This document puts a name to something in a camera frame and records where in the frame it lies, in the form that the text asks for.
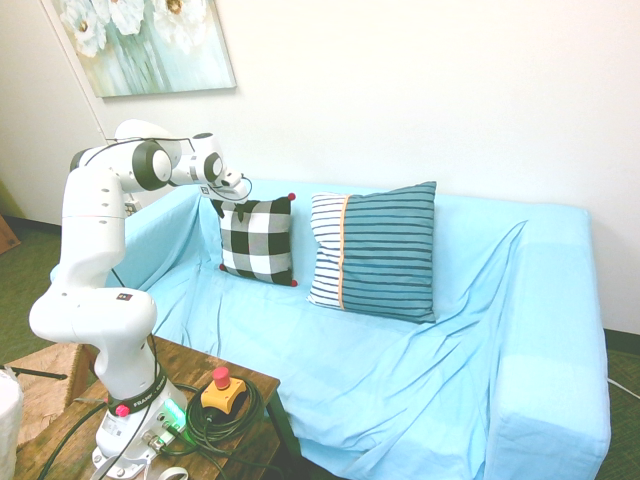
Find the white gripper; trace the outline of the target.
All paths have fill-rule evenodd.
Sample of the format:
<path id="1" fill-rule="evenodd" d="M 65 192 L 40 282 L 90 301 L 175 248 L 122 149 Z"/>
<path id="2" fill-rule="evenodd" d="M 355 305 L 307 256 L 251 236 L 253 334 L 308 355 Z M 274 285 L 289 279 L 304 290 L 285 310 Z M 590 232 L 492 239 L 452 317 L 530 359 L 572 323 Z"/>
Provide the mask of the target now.
<path id="1" fill-rule="evenodd" d="M 226 170 L 222 172 L 212 183 L 202 184 L 199 186 L 200 193 L 211 199 L 210 202 L 219 218 L 225 217 L 224 202 L 237 203 L 235 212 L 238 221 L 244 221 L 247 211 L 250 189 L 245 184 L 245 178 L 242 173 L 236 170 Z"/>

